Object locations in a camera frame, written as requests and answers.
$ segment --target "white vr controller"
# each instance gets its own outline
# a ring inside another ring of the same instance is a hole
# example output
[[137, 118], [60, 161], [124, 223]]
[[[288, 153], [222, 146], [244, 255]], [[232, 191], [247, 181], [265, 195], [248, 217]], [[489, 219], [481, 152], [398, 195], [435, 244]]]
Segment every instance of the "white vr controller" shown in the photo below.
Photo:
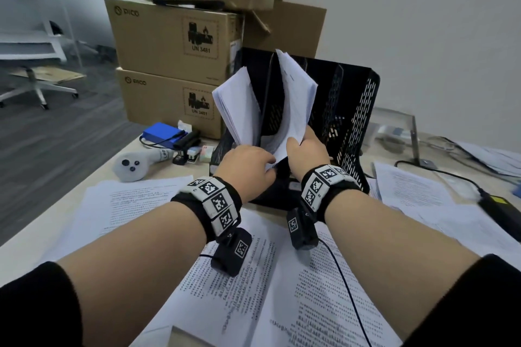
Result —
[[112, 170], [122, 182], [138, 181], [147, 175], [150, 165], [172, 159], [174, 153], [170, 148], [127, 152], [116, 158]]

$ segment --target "wristband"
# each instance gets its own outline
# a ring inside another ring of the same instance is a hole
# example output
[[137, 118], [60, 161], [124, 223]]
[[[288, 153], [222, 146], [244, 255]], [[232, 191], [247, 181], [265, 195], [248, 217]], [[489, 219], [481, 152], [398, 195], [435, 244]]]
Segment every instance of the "wristband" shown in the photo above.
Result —
[[339, 166], [321, 165], [311, 169], [301, 182], [302, 202], [315, 221], [325, 222], [329, 203], [346, 189], [361, 190], [358, 182]]
[[241, 222], [241, 197], [220, 177], [198, 178], [181, 188], [171, 201], [194, 212], [206, 232], [207, 243], [221, 242]]

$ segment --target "forearm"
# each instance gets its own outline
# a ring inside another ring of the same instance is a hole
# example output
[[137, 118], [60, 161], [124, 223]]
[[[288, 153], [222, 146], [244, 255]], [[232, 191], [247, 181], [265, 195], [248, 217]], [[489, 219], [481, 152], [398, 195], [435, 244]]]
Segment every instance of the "forearm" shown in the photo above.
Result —
[[478, 256], [360, 191], [344, 191], [326, 224], [377, 309], [405, 340]]
[[129, 345], [205, 244], [197, 217], [170, 202], [58, 261], [80, 302], [84, 345]]

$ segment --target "gray carpet floor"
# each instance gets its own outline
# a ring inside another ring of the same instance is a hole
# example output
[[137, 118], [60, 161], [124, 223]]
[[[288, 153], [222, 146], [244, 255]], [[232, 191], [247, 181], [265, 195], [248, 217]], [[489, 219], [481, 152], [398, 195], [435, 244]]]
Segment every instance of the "gray carpet floor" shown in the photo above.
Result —
[[[103, 165], [143, 130], [127, 121], [116, 64], [83, 57], [63, 69], [87, 74], [65, 82], [79, 99], [44, 91], [49, 110], [34, 92], [4, 101], [0, 108], [0, 245]], [[0, 68], [0, 94], [27, 79]]]

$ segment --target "cardboard flap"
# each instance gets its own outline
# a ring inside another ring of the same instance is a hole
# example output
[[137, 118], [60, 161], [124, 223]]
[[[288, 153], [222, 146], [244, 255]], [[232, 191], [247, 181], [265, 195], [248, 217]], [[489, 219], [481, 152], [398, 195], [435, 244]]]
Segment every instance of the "cardboard flap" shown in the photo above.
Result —
[[271, 52], [280, 49], [291, 55], [315, 57], [326, 18], [325, 8], [275, 1], [273, 10], [254, 14], [246, 14], [244, 47]]

